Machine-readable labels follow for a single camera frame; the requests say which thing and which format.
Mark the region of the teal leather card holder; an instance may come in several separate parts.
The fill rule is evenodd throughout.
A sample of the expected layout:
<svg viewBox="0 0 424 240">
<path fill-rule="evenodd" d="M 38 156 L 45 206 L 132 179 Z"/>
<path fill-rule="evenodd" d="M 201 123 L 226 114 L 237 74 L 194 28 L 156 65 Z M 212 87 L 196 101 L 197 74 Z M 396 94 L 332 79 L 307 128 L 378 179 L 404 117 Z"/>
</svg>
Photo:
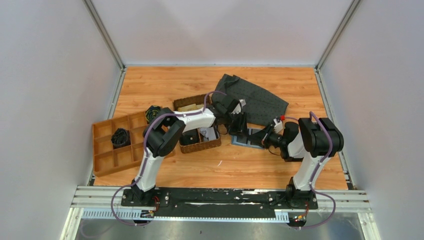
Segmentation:
<svg viewBox="0 0 424 240">
<path fill-rule="evenodd" d="M 256 134 L 260 131 L 261 129 L 259 128 L 250 128 L 250 127 L 247 128 L 248 135 Z M 235 133 L 230 133 L 229 135 L 231 136 L 231 144 L 234 146 L 261 149 L 261 150 L 264 149 L 264 147 L 260 143 L 254 143 L 253 141 L 249 140 L 246 136 L 241 136 L 240 134 L 237 135 Z"/>
</svg>

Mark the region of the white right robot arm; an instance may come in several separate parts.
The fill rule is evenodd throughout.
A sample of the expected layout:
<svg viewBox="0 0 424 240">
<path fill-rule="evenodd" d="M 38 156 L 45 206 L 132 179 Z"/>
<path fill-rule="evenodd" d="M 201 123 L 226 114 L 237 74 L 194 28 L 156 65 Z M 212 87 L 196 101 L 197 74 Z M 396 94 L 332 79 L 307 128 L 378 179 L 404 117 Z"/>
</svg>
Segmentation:
<svg viewBox="0 0 424 240">
<path fill-rule="evenodd" d="M 300 162 L 300 168 L 290 179 L 283 200 L 298 209 L 314 198 L 316 180 L 323 167 L 344 147 L 344 137 L 327 117 L 299 118 L 296 122 L 282 122 L 275 118 L 264 129 L 248 135 L 253 144 L 268 149 L 280 149 L 286 162 Z"/>
</svg>

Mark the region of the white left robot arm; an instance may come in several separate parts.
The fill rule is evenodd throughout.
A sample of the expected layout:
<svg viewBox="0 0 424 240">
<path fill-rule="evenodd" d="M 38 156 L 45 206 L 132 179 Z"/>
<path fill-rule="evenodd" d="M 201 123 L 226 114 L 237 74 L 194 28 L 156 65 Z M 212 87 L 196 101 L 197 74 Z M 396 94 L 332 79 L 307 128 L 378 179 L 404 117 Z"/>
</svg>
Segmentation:
<svg viewBox="0 0 424 240">
<path fill-rule="evenodd" d="M 140 206 L 149 206 L 153 201 L 153 189 L 163 159 L 170 154 L 182 134 L 187 131 L 229 125 L 243 113 L 244 99 L 225 95 L 221 101 L 190 111 L 172 111 L 168 107 L 160 110 L 143 133 L 143 159 L 131 188 L 134 200 Z"/>
</svg>

